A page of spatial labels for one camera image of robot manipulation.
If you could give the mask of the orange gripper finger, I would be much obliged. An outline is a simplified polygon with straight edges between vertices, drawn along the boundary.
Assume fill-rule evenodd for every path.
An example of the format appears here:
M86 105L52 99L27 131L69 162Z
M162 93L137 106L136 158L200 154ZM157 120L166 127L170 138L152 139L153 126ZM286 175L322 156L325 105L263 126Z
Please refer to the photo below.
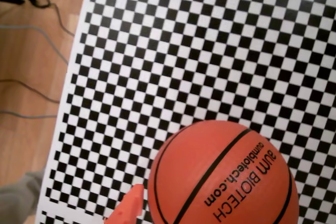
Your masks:
M117 205L112 214L104 219L104 224L136 223L137 217L142 215L143 200L144 186L142 184L134 185L123 196L122 201Z

